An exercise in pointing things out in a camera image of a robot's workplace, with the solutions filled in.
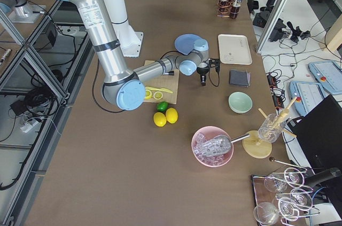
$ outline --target mint green bowl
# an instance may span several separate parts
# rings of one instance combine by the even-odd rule
[[[233,92],[228,98],[228,104],[231,110],[239,114],[246,113],[253,106],[250,96],[243,92]]]

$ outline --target white desk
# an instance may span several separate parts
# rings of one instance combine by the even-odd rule
[[[267,0],[255,0],[255,1],[259,1],[259,6],[262,7],[262,6],[265,6]],[[311,9],[307,0],[288,0],[280,18],[284,20],[285,25],[288,21],[290,21],[292,22],[294,28],[299,26],[303,32],[305,32],[306,30],[310,30],[311,36],[317,35],[316,37],[314,37],[314,39],[320,42],[324,42],[324,36],[325,36],[324,28],[321,25],[321,23],[318,22],[318,18],[316,14],[314,13],[314,11]],[[262,31],[263,31],[263,28],[254,26],[254,32],[257,38],[260,37]],[[297,54],[296,58],[285,56],[285,55],[280,55],[280,57],[277,56],[281,53],[292,53],[292,50],[286,47],[285,45],[293,46],[295,45],[295,43],[292,42],[289,38],[286,38],[285,40],[283,40],[283,44],[280,44],[279,41],[277,42],[268,41],[264,45],[261,55],[263,56],[263,65],[265,67],[266,73],[273,71],[275,69],[280,69],[283,72],[283,77],[280,78],[281,82],[278,84],[278,86],[285,90],[286,101],[284,105],[287,105],[290,101],[290,97],[289,97],[290,96],[289,95],[290,81],[295,80],[295,81],[305,81],[305,82],[316,82],[316,80],[312,76],[312,73],[308,69],[307,65],[309,62],[321,61],[322,59],[320,58],[331,59],[331,60],[335,60],[338,62],[340,61],[337,57],[335,57],[329,51],[321,50],[319,43],[313,40],[312,38],[309,38],[308,40],[300,39],[300,41],[298,42],[298,45],[293,46],[293,50],[295,53],[305,51],[305,53]],[[334,53],[336,54],[336,56],[340,57],[337,51],[334,51]],[[291,77],[293,74],[292,70],[294,69],[294,67],[290,67],[290,64],[291,63],[295,64],[298,61],[300,62],[297,64],[297,67],[294,70],[294,78],[286,81],[288,78],[286,76]],[[342,100],[342,95],[334,95],[334,97],[336,100]],[[291,108],[290,116],[292,118],[296,118],[299,116],[297,111],[294,109],[294,106]],[[286,141],[289,141],[292,139],[292,137],[285,134],[284,139]],[[289,149],[286,147],[287,154],[290,159],[292,159],[293,161],[297,160],[301,166],[310,166],[309,162],[305,158],[303,151],[301,150],[301,147],[296,139],[288,143],[288,145],[293,153],[292,155]],[[339,217],[339,215],[337,214],[336,210],[333,208],[332,205],[320,204],[320,205],[317,205],[316,207],[321,210],[321,214],[319,216],[313,217],[313,224],[341,220],[341,218]]]

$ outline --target lemon slice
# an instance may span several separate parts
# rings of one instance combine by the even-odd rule
[[[162,92],[161,91],[156,91],[154,94],[153,94],[153,98],[155,100],[160,100],[162,99],[163,95],[162,95]]]
[[[145,90],[145,99],[152,98],[152,92],[150,90]]]

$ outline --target pink bowl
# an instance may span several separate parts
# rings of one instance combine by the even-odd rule
[[[197,145],[197,141],[196,141],[196,136],[201,133],[205,136],[206,140],[212,139],[214,137],[216,137],[217,135],[226,135],[229,139],[229,135],[222,129],[215,127],[215,126],[205,126],[202,127],[201,129],[199,129],[198,131],[195,132],[195,134],[192,137],[192,141],[191,141],[191,149],[193,152],[193,155],[195,156],[195,158],[203,165],[208,166],[208,167],[219,167],[219,166],[223,166],[226,163],[228,163],[228,161],[231,159],[231,157],[233,156],[233,152],[234,152],[234,146],[233,144],[231,144],[231,149],[228,153],[223,155],[223,161],[219,164],[219,165],[209,165],[207,163],[205,163],[204,161],[200,160],[197,155],[194,153],[193,148]]]

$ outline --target glass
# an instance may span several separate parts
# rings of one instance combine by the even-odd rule
[[[312,191],[306,191],[301,188],[292,189],[290,193],[281,193],[276,195],[279,200],[282,197],[289,197],[292,203],[301,211],[309,211],[313,206],[313,201],[309,195]]]
[[[309,213],[308,215],[300,215],[300,209],[295,204],[295,201],[289,197],[281,197],[274,199],[273,202],[261,202],[254,210],[254,218],[263,225],[274,225],[281,222],[283,225],[293,226],[289,222],[294,222],[301,217],[310,217],[319,214],[317,208],[316,213]]]
[[[281,167],[265,177],[265,188],[274,193],[283,193],[287,187],[300,188],[304,185],[303,173],[294,167]]]
[[[265,142],[275,142],[285,128],[286,122],[276,123],[278,116],[269,114],[258,130],[258,136]]]

